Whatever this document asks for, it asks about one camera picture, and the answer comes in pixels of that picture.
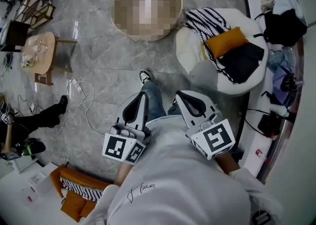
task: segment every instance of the blurred round object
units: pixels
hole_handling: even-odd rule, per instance
[[[132,40],[157,41],[177,25],[182,0],[114,0],[111,21]]]

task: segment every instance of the blue jeans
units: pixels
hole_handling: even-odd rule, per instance
[[[152,81],[146,81],[141,91],[144,91],[149,99],[148,121],[166,116],[158,86]],[[172,105],[168,110],[168,115],[181,115],[179,106],[177,104]]]

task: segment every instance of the white t-shirt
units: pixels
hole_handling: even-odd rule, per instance
[[[121,187],[105,189],[84,224],[279,224],[282,208],[264,186],[246,169],[228,176],[206,160],[185,137],[181,116],[147,127],[150,145]]]

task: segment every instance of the white cable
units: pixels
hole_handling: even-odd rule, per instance
[[[71,114],[71,115],[69,115],[69,116],[62,122],[61,127],[57,130],[57,134],[56,134],[56,135],[54,136],[54,138],[53,138],[53,144],[54,144],[54,147],[55,147],[55,150],[56,150],[57,157],[58,157],[60,160],[63,160],[64,162],[68,162],[68,161],[69,161],[69,156],[68,156],[67,154],[65,154],[65,153],[57,152],[57,146],[56,146],[56,143],[55,143],[55,139],[60,135],[61,131],[63,130],[63,127],[64,127],[65,122],[66,122],[70,117],[72,117],[72,116],[74,116],[74,115],[76,114],[77,110],[78,110],[79,107],[82,105],[82,103],[83,103],[83,101],[84,101],[85,99],[86,99],[87,101],[91,102],[91,103],[89,104],[87,110],[85,111],[85,119],[86,119],[86,121],[87,121],[87,123],[88,123],[88,126],[89,126],[89,128],[90,128],[92,131],[94,131],[96,134],[101,135],[101,136],[104,137],[103,134],[100,134],[100,133],[96,132],[96,130],[94,130],[94,129],[91,127],[91,125],[90,125],[90,123],[89,123],[89,120],[88,120],[88,117],[87,117],[87,113],[88,113],[90,107],[92,106],[92,104],[93,104],[93,102],[94,102],[94,97],[95,97],[94,87],[92,86],[92,84],[89,83],[89,82],[87,82],[87,81],[81,81],[79,77],[73,77],[73,78],[71,79],[71,81],[67,84],[66,94],[68,94],[68,87],[69,87],[69,85],[72,83],[72,81],[73,81],[75,78],[78,79],[78,81],[77,81],[78,84],[80,84],[80,83],[87,83],[87,84],[89,84],[89,85],[92,87],[93,93],[88,93],[88,94],[86,95],[86,94],[84,93],[84,91],[82,90],[82,93],[83,93],[84,97],[83,97],[81,103],[77,106],[77,108],[75,109],[74,113]]]

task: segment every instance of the striped fabric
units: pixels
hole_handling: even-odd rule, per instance
[[[65,178],[60,178],[60,181],[67,190],[73,191],[76,194],[82,196],[84,199],[94,202],[98,202],[103,193],[103,190],[83,186]]]
[[[212,8],[186,11],[186,15],[188,21],[185,26],[198,34],[204,45],[204,51],[208,59],[214,63],[217,72],[223,73],[230,81],[233,81],[233,79],[225,72],[225,66],[222,65],[218,59],[215,59],[212,50],[205,42],[211,37],[230,30],[231,28],[229,24],[217,11]]]

